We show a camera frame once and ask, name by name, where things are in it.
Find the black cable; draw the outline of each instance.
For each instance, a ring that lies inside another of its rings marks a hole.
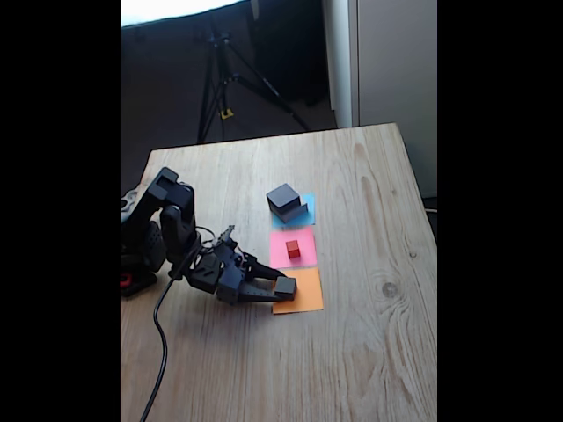
[[[208,243],[208,242],[213,242],[213,240],[215,239],[215,233],[213,233],[212,230],[208,229],[207,227],[202,227],[202,226],[195,226],[195,227],[196,227],[197,229],[207,231],[207,232],[213,237],[213,238],[211,238],[211,239],[209,239],[209,240],[205,240],[205,241],[201,242],[202,245],[203,245],[203,244],[206,244],[206,243]],[[210,253],[210,252],[212,252],[212,251],[213,251],[213,246],[211,246],[211,247],[207,247],[207,246],[206,246],[206,247],[202,247],[202,248],[200,249],[200,252],[201,252],[202,255],[206,255],[206,254],[208,254],[208,253]]]
[[[144,408],[143,415],[141,416],[141,422],[144,422],[145,420],[147,420],[147,417],[149,416],[150,408],[152,407],[152,404],[155,401],[155,398],[157,397],[158,389],[160,388],[160,382],[162,382],[162,378],[165,375],[166,361],[168,360],[168,345],[166,344],[165,332],[162,331],[162,327],[160,326],[160,323],[158,322],[158,309],[160,308],[160,304],[162,303],[163,299],[165,298],[166,294],[168,293],[168,290],[170,290],[172,283],[176,280],[176,277],[178,277],[179,272],[182,270],[182,268],[184,268],[184,266],[187,264],[189,259],[192,256],[194,256],[194,252],[196,252],[195,255],[197,255],[197,252],[199,252],[199,250],[201,248],[201,243],[199,242],[200,239],[201,239],[201,235],[199,233],[197,233],[196,242],[194,243],[194,245],[196,245],[196,247],[194,247],[190,251],[188,251],[188,253],[184,257],[184,260],[182,261],[182,263],[176,268],[176,271],[174,271],[174,273],[172,274],[170,281],[168,281],[168,284],[166,285],[165,290],[160,295],[160,299],[158,299],[157,306],[155,307],[155,311],[152,314],[152,319],[154,320],[155,325],[157,326],[158,333],[160,334],[160,339],[162,341],[162,360],[160,362],[160,371],[158,372],[157,383],[155,384],[154,389],[152,389],[152,393],[150,393],[149,402],[147,403],[146,407]]]
[[[215,238],[215,233],[213,233],[213,231],[211,231],[210,229],[208,229],[207,227],[202,227],[202,226],[195,226],[197,229],[199,230],[205,230],[207,231],[213,238]]]

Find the tripod leg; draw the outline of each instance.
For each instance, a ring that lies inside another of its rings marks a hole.
[[[256,75],[256,77],[262,81],[264,83],[264,85],[275,95],[277,101],[280,103],[280,107],[283,108],[284,110],[286,110],[289,115],[291,117],[293,117],[297,123],[299,123],[299,125],[301,125],[301,127],[306,130],[306,131],[310,131],[309,127],[307,126],[307,124],[303,121],[303,119],[301,119],[297,113],[291,108],[291,106],[282,98],[282,96],[280,95],[280,93],[272,86],[271,83],[269,83],[269,81],[262,76],[249,62],[247,62],[245,60],[245,58],[238,52],[238,50],[236,50],[233,46],[232,43],[229,40],[225,40],[225,44],[227,46],[230,47],[230,50],[240,59],[240,61],[242,63],[244,63],[246,65],[246,67],[248,69],[250,69],[252,71],[252,73],[254,75]]]
[[[203,141],[205,140],[203,131],[205,128],[205,122],[208,119],[205,112],[207,111],[209,87],[211,86],[211,71],[213,70],[213,49],[213,46],[209,46],[208,63],[205,70],[205,84],[203,87],[203,99],[201,101],[200,125],[197,130],[197,143],[203,143]]]
[[[211,127],[211,123],[213,122],[213,118],[215,117],[215,112],[213,109],[214,108],[216,108],[217,110],[219,109],[220,93],[224,91],[224,87],[225,87],[224,84],[220,84],[219,87],[217,88],[217,91],[215,91],[214,89],[215,96],[213,98],[213,101],[211,102],[211,106],[209,107],[208,119],[203,128],[203,133],[201,134],[201,141],[198,140],[197,142],[198,144],[203,143],[206,136],[208,135],[209,128]]]
[[[229,70],[229,64],[227,63],[224,44],[219,44],[219,46],[217,47],[217,68],[219,70],[220,83],[227,84],[231,80],[231,73]],[[233,115],[232,110],[227,106],[226,86],[221,94],[220,103],[221,110],[219,114],[221,115],[221,121],[223,121]]]
[[[271,103],[272,105],[276,107],[280,107],[284,112],[291,113],[291,110],[285,107],[284,104],[280,103],[277,97],[274,94],[272,94],[271,91],[266,91],[260,88],[259,86],[256,86],[255,84],[253,84],[243,76],[238,76],[235,80],[239,84],[243,85],[248,91],[252,91],[259,97],[262,97],[263,99]]]

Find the wood grain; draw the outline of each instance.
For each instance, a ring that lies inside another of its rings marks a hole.
[[[195,189],[196,221],[235,224],[267,263],[266,193],[317,199],[325,310],[274,316],[175,283],[160,309],[168,366],[152,421],[437,419],[437,251],[395,124],[154,150]],[[152,311],[166,283],[121,303],[121,420],[137,421],[157,378]]]

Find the softbox light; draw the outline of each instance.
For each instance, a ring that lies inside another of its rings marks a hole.
[[[244,0],[121,0],[121,27],[203,13]]]

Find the small red cube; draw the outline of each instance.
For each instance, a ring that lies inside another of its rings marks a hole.
[[[299,252],[299,244],[297,240],[290,240],[289,242],[285,243],[286,247],[288,248],[288,255],[289,258],[299,258],[301,253]]]

